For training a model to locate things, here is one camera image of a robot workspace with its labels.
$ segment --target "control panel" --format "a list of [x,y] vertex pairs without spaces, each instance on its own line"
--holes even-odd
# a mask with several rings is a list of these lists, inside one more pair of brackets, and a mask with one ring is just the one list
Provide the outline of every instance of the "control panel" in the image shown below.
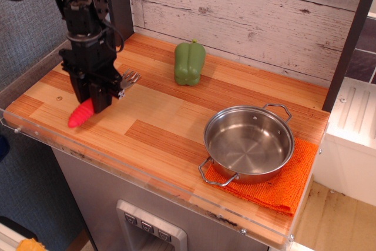
[[188,250],[187,234],[181,228],[121,199],[116,210],[130,251]]

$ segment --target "black robotic arm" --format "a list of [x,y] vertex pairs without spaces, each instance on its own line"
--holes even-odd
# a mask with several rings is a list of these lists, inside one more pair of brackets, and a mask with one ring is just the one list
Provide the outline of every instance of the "black robotic arm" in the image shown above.
[[115,33],[123,38],[106,16],[107,0],[55,0],[68,28],[72,49],[59,51],[63,70],[80,103],[91,98],[94,112],[99,113],[112,103],[112,97],[124,96],[122,76],[114,68]]

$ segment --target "orange towel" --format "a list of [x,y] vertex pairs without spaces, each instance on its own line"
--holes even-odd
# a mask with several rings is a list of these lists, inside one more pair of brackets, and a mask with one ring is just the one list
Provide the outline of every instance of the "orange towel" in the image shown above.
[[[274,178],[255,185],[231,182],[223,188],[215,187],[260,206],[288,216],[294,216],[317,149],[317,145],[295,138],[295,148],[291,159]],[[212,165],[210,165],[205,177],[215,182],[223,183],[226,181]]]

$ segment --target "wood plank wall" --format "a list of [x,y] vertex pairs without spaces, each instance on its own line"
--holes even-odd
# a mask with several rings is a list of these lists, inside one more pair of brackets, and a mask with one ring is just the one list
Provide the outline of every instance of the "wood plank wall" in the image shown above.
[[328,87],[359,0],[131,0],[135,32]]

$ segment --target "wooden countertop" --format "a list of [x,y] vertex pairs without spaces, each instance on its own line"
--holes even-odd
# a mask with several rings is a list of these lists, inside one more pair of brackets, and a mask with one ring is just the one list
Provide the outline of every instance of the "wooden countertop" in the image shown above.
[[[205,124],[234,105],[285,105],[295,137],[319,144],[329,113],[321,111],[327,89],[207,55],[200,83],[173,79],[175,45],[134,34],[115,67],[142,78],[125,98],[75,129],[67,126],[78,106],[60,65],[13,102],[5,120],[22,132],[104,168],[249,235],[280,247],[295,218],[236,198],[205,184],[197,169],[207,158]],[[283,109],[270,109],[286,117]]]

